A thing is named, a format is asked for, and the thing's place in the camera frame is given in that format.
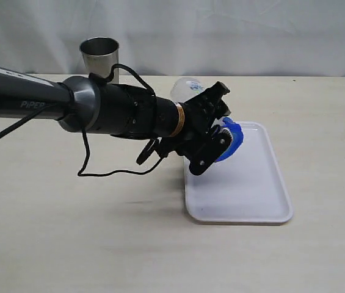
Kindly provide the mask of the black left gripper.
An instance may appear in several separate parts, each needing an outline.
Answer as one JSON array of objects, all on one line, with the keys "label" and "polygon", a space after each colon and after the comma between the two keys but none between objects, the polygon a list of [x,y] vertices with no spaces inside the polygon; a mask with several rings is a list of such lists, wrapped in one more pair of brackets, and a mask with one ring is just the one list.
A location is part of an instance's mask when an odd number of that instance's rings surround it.
[{"label": "black left gripper", "polygon": [[223,101],[230,90],[219,81],[204,88],[201,94],[179,102],[186,111],[187,141],[178,148],[178,153],[189,161],[189,171],[195,176],[207,171],[227,149],[219,143],[221,127],[214,122],[230,114]]}]

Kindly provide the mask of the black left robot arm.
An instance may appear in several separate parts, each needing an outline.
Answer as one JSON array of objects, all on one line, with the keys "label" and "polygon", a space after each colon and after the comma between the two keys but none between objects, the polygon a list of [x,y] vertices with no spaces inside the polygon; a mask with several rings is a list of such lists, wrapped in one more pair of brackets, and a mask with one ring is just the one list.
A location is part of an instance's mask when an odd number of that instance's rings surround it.
[{"label": "black left robot arm", "polygon": [[152,154],[174,152],[189,161],[193,175],[203,174],[233,144],[233,133],[217,121],[230,113],[221,82],[185,102],[158,97],[142,79],[138,85],[115,84],[112,76],[91,73],[51,82],[0,67],[0,118],[14,124],[0,139],[33,119],[52,119],[68,132],[107,134],[146,140],[136,162]]}]

